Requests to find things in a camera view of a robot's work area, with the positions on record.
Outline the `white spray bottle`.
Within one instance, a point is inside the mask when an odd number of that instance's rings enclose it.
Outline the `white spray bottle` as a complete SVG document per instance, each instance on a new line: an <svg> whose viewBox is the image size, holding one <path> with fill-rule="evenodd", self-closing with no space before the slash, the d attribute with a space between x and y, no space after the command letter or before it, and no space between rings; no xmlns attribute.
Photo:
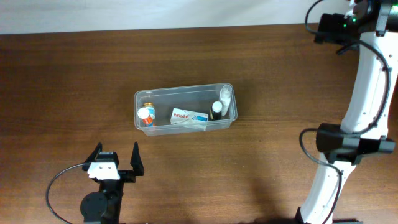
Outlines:
<svg viewBox="0 0 398 224"><path fill-rule="evenodd" d="M232 97L232 86L224 85L220 91L219 101L222 104L221 115L225 116L229 110Z"/></svg>

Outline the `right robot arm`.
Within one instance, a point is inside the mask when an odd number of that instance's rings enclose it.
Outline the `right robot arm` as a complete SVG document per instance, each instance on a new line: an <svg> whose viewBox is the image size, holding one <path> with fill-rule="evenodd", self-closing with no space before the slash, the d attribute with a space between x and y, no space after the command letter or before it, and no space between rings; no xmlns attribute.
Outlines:
<svg viewBox="0 0 398 224"><path fill-rule="evenodd" d="M316 30L306 26L318 44L338 44L339 55L359 51L353 94L341 124L322 123L315 132L318 158L304 154L318 169L295 223L332 223L347 178L372 154L390 154L389 108L397 81L397 1L351 1L346 14L323 14Z"/></svg>

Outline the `orange tube white cap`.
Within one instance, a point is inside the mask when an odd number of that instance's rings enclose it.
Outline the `orange tube white cap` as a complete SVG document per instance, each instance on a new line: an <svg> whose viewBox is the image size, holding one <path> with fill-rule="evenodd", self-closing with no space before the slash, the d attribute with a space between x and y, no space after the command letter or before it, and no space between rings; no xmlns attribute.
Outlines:
<svg viewBox="0 0 398 224"><path fill-rule="evenodd" d="M153 126L154 120L149 115L149 110L147 108L139 108L137 111L138 117L142 120L145 126Z"/></svg>

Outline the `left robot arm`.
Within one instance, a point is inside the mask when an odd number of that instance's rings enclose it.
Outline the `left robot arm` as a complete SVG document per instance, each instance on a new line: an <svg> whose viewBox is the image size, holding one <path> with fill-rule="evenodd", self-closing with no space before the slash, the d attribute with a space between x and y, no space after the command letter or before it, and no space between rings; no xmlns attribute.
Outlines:
<svg viewBox="0 0 398 224"><path fill-rule="evenodd" d="M116 152L105 152L98 143L87 157L82 170L99 184L99 190L86 195L80 204L84 223L119 223L124 184L134 183L144 175L144 165L139 154L139 145L134 143L130 170L119 170Z"/></svg>

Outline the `dark bottle white cap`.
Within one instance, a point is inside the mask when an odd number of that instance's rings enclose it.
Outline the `dark bottle white cap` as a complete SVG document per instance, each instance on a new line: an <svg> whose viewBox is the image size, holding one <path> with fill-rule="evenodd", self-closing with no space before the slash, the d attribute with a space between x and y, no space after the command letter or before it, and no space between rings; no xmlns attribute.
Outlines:
<svg viewBox="0 0 398 224"><path fill-rule="evenodd" d="M220 101L215 101L210 109L210 119L212 121L220 120L222 117L223 105Z"/></svg>

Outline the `small jar gold lid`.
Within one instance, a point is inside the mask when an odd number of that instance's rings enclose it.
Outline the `small jar gold lid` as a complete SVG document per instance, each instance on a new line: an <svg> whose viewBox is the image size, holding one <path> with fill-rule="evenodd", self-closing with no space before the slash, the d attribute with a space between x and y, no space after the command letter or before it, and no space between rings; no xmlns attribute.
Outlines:
<svg viewBox="0 0 398 224"><path fill-rule="evenodd" d="M149 110L149 115L150 117L155 120L155 106L151 102L147 102L143 104L144 108L147 108Z"/></svg>

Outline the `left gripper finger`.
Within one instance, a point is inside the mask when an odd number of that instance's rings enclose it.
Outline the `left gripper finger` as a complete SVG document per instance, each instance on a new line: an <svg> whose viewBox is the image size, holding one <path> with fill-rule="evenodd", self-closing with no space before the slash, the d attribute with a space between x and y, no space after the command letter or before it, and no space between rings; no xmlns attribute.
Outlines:
<svg viewBox="0 0 398 224"><path fill-rule="evenodd" d="M134 143L130 165L132 166L132 170L135 176L144 176L145 169L141 160L139 145L137 142Z"/></svg>
<svg viewBox="0 0 398 224"><path fill-rule="evenodd" d="M87 157L85 160L85 163L91 163L94 162L98 156L98 154L102 151L102 144L99 142L93 152Z"/></svg>

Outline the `white Panadol box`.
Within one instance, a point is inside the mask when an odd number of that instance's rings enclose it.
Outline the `white Panadol box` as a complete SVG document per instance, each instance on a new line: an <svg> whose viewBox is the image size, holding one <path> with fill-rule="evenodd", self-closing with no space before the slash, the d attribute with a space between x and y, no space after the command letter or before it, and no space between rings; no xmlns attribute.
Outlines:
<svg viewBox="0 0 398 224"><path fill-rule="evenodd" d="M180 124L186 128L193 128L205 131L208 122L208 115L195 111L174 108L170 117L171 124Z"/></svg>

